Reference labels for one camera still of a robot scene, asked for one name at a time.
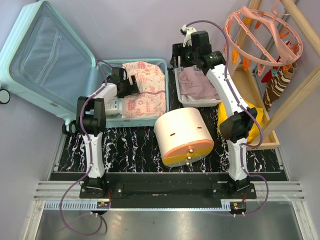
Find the white round drum box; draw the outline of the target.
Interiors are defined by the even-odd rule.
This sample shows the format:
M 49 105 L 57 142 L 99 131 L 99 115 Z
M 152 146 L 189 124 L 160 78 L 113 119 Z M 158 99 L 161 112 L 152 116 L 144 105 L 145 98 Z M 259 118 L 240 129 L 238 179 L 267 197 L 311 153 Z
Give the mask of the white round drum box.
M 190 165 L 206 157 L 214 140 L 198 109 L 183 107 L 160 116 L 154 124 L 162 162 L 167 167 Z

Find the cream pink-print cloth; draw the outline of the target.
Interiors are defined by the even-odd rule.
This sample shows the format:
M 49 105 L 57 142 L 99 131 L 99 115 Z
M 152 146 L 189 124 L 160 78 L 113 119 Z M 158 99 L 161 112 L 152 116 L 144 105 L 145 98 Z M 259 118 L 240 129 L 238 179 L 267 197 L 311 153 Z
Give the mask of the cream pink-print cloth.
M 145 61 L 122 65 L 130 76 L 135 76 L 140 94 L 126 96 L 123 119 L 154 118 L 166 112 L 166 78 L 156 64 Z

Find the light purple knit top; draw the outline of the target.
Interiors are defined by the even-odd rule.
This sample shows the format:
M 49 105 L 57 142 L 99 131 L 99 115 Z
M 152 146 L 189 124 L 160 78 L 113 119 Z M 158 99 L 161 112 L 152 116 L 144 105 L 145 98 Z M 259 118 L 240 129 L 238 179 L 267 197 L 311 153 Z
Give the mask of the light purple knit top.
M 184 68 L 178 74 L 180 93 L 190 95 L 195 99 L 216 99 L 220 96 L 202 71 L 195 71 L 192 67 Z

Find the white shirt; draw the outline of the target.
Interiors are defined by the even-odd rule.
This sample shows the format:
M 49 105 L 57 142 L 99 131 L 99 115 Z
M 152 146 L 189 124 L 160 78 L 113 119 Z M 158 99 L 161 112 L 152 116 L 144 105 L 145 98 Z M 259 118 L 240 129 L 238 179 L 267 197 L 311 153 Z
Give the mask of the white shirt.
M 200 98 L 200 99 L 195 99 L 194 97 L 190 96 L 190 95 L 183 95 L 181 94 L 181 99 L 185 102 L 203 102 L 203 101 L 215 101 L 216 99 L 213 98 L 213 99 L 203 99 L 203 98 Z

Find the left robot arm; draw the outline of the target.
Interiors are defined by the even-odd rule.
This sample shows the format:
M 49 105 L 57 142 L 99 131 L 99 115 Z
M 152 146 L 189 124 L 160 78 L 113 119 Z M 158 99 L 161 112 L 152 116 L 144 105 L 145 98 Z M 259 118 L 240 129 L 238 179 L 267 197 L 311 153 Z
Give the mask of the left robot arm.
M 96 91 L 78 98 L 75 125 L 82 134 L 87 166 L 86 173 L 81 178 L 81 198 L 103 198 L 108 193 L 102 155 L 102 136 L 107 124 L 106 103 L 116 96 L 125 97 L 138 92 L 138 87 L 130 83 L 124 67 L 112 67 L 111 75 L 105 78 Z

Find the light blue hard-shell suitcase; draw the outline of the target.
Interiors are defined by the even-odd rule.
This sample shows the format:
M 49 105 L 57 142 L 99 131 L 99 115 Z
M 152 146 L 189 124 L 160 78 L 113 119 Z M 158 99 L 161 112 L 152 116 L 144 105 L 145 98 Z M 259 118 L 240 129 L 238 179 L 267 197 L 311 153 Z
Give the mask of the light blue hard-shell suitcase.
M 166 113 L 169 77 L 163 59 L 97 60 L 54 6 L 42 0 L 22 8 L 0 52 L 1 92 L 16 94 L 63 119 L 63 133 L 72 134 L 79 131 L 78 98 L 95 92 L 112 67 L 138 61 L 157 65 L 164 73 Z M 106 115 L 105 129 L 154 126 L 159 117 Z

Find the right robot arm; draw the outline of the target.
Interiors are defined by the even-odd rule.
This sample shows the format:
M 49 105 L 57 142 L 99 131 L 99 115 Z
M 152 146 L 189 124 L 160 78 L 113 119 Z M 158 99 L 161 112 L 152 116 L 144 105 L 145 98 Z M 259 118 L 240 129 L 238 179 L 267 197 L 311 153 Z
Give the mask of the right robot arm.
M 209 34 L 193 27 L 183 27 L 180 31 L 184 40 L 173 44 L 170 64 L 175 69 L 196 66 L 216 89 L 227 116 L 219 125 L 229 153 L 229 180 L 224 189 L 230 197 L 239 198 L 250 186 L 245 163 L 246 144 L 257 109 L 249 107 L 241 97 L 228 72 L 228 62 L 220 51 L 212 50 Z

